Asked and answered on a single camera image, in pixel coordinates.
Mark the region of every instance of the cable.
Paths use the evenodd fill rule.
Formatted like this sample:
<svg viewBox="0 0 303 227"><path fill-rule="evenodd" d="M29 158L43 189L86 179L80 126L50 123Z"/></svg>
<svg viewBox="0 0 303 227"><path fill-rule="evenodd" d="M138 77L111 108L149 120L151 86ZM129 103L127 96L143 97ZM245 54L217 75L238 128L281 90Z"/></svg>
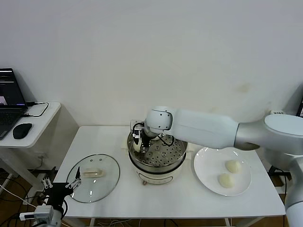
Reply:
<svg viewBox="0 0 303 227"><path fill-rule="evenodd" d="M23 114L21 115L21 117L41 117L42 114L44 114L44 112L46 111L46 109L48 108L49 106L49 103L33 103L32 105L40 105L40 104L46 104L46 108L42 111L42 113L40 115L30 115L30 114Z"/></svg>
<svg viewBox="0 0 303 227"><path fill-rule="evenodd" d="M27 203L28 205L30 205L30 206L35 207L35 208L36 208L36 206L34 206L34 205L32 205L32 204L30 204L30 203L26 202L24 199L22 199L21 197L19 197L19 196L15 195L14 193L11 193L9 190L7 190L5 187L3 187L1 184L0 184L0 187L1 187L1 188L3 188L4 190L6 190L6 191L7 191L9 194L16 196L17 198L21 199L23 202L25 202L25 203Z"/></svg>
<svg viewBox="0 0 303 227"><path fill-rule="evenodd" d="M5 177L0 177L0 179L1 179L1 180L10 180L10 181L12 181L12 182L15 182L15 183L19 184L20 187L23 188L23 190L24 190L25 192L27 192L27 191L25 190L25 188L24 188L20 183L18 183L17 181L15 181L15 180L13 180L13 179L5 178ZM6 199L3 199L3 198L0 198L0 200L7 201L7 202L18 202L18 201L22 201L22 200L6 200Z"/></svg>
<svg viewBox="0 0 303 227"><path fill-rule="evenodd" d="M34 172L36 169L40 168L43 165L43 156L39 156L38 158L41 159L41 163L35 169L33 169L32 171L30 171L31 173Z"/></svg>
<svg viewBox="0 0 303 227"><path fill-rule="evenodd" d="M62 218L64 218L64 216L66 215L67 210L68 210L67 202L66 202L65 200L63 200L63 202L64 202L64 204L65 204L65 212L63 213Z"/></svg>
<svg viewBox="0 0 303 227"><path fill-rule="evenodd" d="M173 219L169 219L169 220L171 220L175 224L175 226L179 227Z"/></svg>
<svg viewBox="0 0 303 227"><path fill-rule="evenodd" d="M111 222L111 224L109 224L109 226L110 225L115 225L115 224L118 224L118 223L123 223L123 222L127 222L127 221L130 221L131 219L128 219L128 220L123 220L123 221L118 221L118 220L113 220L112 222Z"/></svg>
<svg viewBox="0 0 303 227"><path fill-rule="evenodd" d="M163 143L165 143L169 147L174 144L175 137L173 137L173 136L171 136L172 137L171 144L168 144L167 142L165 142L160 136L158 136L158 137Z"/></svg>
<svg viewBox="0 0 303 227"><path fill-rule="evenodd" d="M135 129L135 127L137 126L137 125L142 125L143 127L144 127L144 123L143 122L139 122L139 123L136 123L136 124L134 124L134 126L133 126L133 134L134 134L134 129Z"/></svg>
<svg viewBox="0 0 303 227"><path fill-rule="evenodd" d="M68 226L68 225L64 224L63 222L61 222L61 224L62 224L62 225L65 225L65 226L67 226L67 227L70 227L70 226ZM33 226L32 226L32 227L33 227Z"/></svg>
<svg viewBox="0 0 303 227"><path fill-rule="evenodd" d="M7 222L8 220L10 220L14 215L16 215L16 214L13 214L12 216L10 216L10 217L7 218L6 220L4 220L4 221L0 224L0 226L2 226L5 222Z"/></svg>

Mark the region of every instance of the white table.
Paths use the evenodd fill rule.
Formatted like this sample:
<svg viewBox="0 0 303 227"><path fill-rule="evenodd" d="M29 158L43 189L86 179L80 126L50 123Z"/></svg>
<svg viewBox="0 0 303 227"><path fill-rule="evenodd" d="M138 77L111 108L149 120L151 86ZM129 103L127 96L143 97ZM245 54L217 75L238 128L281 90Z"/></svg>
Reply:
<svg viewBox="0 0 303 227"><path fill-rule="evenodd" d="M27 113L30 115L39 115L46 107L46 104L35 105L29 107ZM51 122L53 117L56 115L60 109L61 104L58 102L50 102L47 110L40 117L22 117L16 123L16 125L22 123L32 123L33 126L28 132L27 136L23 139L14 139L13 128L12 130L0 140L0 159L4 163L4 169L11 173L11 170L23 177L27 182L29 182L33 187L28 193L28 196L34 196L36 191L42 191L43 185L41 183L41 176L36 178L32 175L27 168L24 166L23 161L14 154L10 148L30 148L37 140L40 138L48 124Z"/></svg>
<svg viewBox="0 0 303 227"><path fill-rule="evenodd" d="M241 226L248 226L265 216L285 214L284 205L255 151L240 151L251 167L252 183L239 196L222 196L207 189L195 176L191 160L184 162L180 176L171 183L143 186L128 159L126 138L129 132L130 128L124 126L79 128L55 182L66 182L69 171L78 161L101 153L116 159L121 175L116 188L100 201L79 203L66 197L69 205L66 217L255 218L241 222ZM193 144L189 147L194 151L201 148Z"/></svg>

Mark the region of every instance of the steamed bun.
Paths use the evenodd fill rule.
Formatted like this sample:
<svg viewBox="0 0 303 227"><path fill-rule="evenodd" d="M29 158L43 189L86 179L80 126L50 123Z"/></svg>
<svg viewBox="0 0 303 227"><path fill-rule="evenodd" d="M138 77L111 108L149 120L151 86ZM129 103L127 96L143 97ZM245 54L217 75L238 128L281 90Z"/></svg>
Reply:
<svg viewBox="0 0 303 227"><path fill-rule="evenodd" d="M239 173L242 170L242 166L237 160L230 160L225 162L225 167L233 174Z"/></svg>
<svg viewBox="0 0 303 227"><path fill-rule="evenodd" d="M221 174L219 176L219 183L224 188L232 188L235 186L235 181L231 174Z"/></svg>

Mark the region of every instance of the computer mouse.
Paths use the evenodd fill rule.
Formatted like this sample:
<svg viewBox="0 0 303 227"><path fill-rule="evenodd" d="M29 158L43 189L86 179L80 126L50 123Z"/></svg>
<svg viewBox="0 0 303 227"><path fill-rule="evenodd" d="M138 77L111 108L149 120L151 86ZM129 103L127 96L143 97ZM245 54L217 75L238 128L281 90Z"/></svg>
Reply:
<svg viewBox="0 0 303 227"><path fill-rule="evenodd" d="M27 136L28 131L32 128L32 126L33 125L31 123L17 125L13 130L13 137L15 139L24 138L25 136Z"/></svg>

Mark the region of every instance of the white robotic arm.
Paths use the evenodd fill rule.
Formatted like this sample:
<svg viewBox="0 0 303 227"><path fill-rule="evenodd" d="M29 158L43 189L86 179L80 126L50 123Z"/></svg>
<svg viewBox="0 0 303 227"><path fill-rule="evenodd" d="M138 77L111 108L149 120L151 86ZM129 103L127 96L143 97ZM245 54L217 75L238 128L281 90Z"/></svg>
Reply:
<svg viewBox="0 0 303 227"><path fill-rule="evenodd" d="M227 116L164 106L149 111L145 122L153 133L216 149L233 147L239 125Z"/></svg>
<svg viewBox="0 0 303 227"><path fill-rule="evenodd" d="M148 150L149 140L161 133L216 149L265 148L270 164L292 174L285 209L290 226L303 225L303 118L275 114L257 122L238 123L227 116L157 106L149 111L141 130L142 152Z"/></svg>

